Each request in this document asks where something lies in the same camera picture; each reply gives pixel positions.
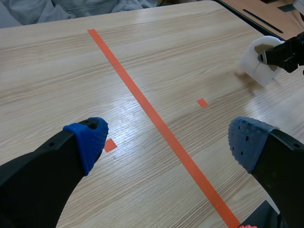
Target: cloth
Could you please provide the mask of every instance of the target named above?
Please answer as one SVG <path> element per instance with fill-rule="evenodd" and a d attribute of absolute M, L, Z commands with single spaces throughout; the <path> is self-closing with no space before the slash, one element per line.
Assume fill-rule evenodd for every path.
<path fill-rule="evenodd" d="M 1 0 L 22 25 L 156 7 L 157 0 Z"/>

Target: small orange tape piece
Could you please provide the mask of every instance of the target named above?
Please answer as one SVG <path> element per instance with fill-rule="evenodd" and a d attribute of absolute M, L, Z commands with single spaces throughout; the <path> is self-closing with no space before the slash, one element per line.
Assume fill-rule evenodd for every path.
<path fill-rule="evenodd" d="M 198 100 L 198 103 L 199 103 L 199 105 L 200 105 L 201 107 L 205 107 L 205 106 L 208 105 L 207 102 L 206 102 L 204 99 Z"/>
<path fill-rule="evenodd" d="M 108 139 L 105 141 L 104 150 L 108 153 L 116 148 L 116 144 L 114 143 L 113 139 Z"/>

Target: orange tape strip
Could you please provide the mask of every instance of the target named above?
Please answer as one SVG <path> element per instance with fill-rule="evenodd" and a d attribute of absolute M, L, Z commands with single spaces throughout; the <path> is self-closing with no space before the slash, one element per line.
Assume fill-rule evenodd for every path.
<path fill-rule="evenodd" d="M 99 48 L 104 53 L 105 57 L 109 60 L 115 71 L 118 73 L 119 77 L 123 80 L 125 85 L 129 88 L 137 102 L 146 112 L 148 117 L 154 123 L 155 127 L 162 134 L 164 139 L 167 141 L 168 145 L 175 152 L 176 156 L 179 158 L 181 163 L 187 169 L 189 174 L 195 180 L 199 188 L 206 195 L 207 199 L 210 201 L 215 210 L 219 213 L 222 219 L 225 221 L 229 228 L 237 228 L 240 225 L 237 217 L 232 213 L 229 207 L 226 205 L 224 200 L 219 196 L 219 194 L 215 191 L 213 186 L 207 180 L 202 171 L 195 164 L 190 155 L 185 151 L 183 146 L 174 136 L 174 134 L 170 131 L 168 126 L 162 120 L 162 118 L 158 115 L 152 105 L 149 103 L 147 98 L 143 95 L 140 89 L 137 87 L 135 82 L 128 75 L 124 67 L 117 60 L 115 55 L 111 52 L 106 43 L 102 40 L 102 38 L 98 35 L 95 29 L 88 30 L 89 34 L 92 36 L 93 40 L 99 46 Z"/>
<path fill-rule="evenodd" d="M 206 102 L 204 99 L 198 100 L 198 103 L 199 103 L 199 105 L 200 105 L 201 107 L 205 107 L 205 106 L 208 105 L 207 102 Z"/>
<path fill-rule="evenodd" d="M 108 153 L 116 148 L 116 144 L 114 143 L 113 139 L 108 139 L 105 141 L 104 150 Z"/>

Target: textured rubber pad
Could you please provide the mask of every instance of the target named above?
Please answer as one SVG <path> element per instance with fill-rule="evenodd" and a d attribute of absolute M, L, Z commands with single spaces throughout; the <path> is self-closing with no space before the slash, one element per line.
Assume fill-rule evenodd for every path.
<path fill-rule="evenodd" d="M 230 150 L 248 173 L 254 169 L 273 129 L 278 128 L 248 117 L 240 116 L 231 121 L 228 131 Z"/>

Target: wood grain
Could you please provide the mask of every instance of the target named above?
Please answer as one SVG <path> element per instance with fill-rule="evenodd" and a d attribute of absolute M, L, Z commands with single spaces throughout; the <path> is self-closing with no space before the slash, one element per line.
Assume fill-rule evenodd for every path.
<path fill-rule="evenodd" d="M 291 37 L 297 36 L 299 33 L 304 31 L 304 22 L 298 17 L 298 11 L 292 11 L 290 13 L 284 13 L 279 10 L 274 5 L 265 4 L 260 0 L 219 0 L 222 1 L 238 12 L 242 13 L 246 17 L 255 21 L 262 27 L 268 29 L 274 34 L 278 35 L 283 39 L 289 39 Z M 275 26 L 277 29 L 281 30 L 283 33 L 280 33 L 273 28 L 265 25 L 263 22 L 257 20 L 251 15 L 247 14 L 243 10 L 248 10 L 259 18 L 265 20 L 271 25 Z"/>
<path fill-rule="evenodd" d="M 261 88 L 244 75 L 237 63 L 261 34 L 215 2 L 0 30 L 0 163 L 66 124 L 101 116 L 117 148 L 77 186 L 58 228 L 225 227 L 87 29 L 99 32 L 237 218 L 249 216 L 267 194 L 232 157 L 228 124 L 247 115 L 304 141 L 304 78 L 282 73 Z"/>

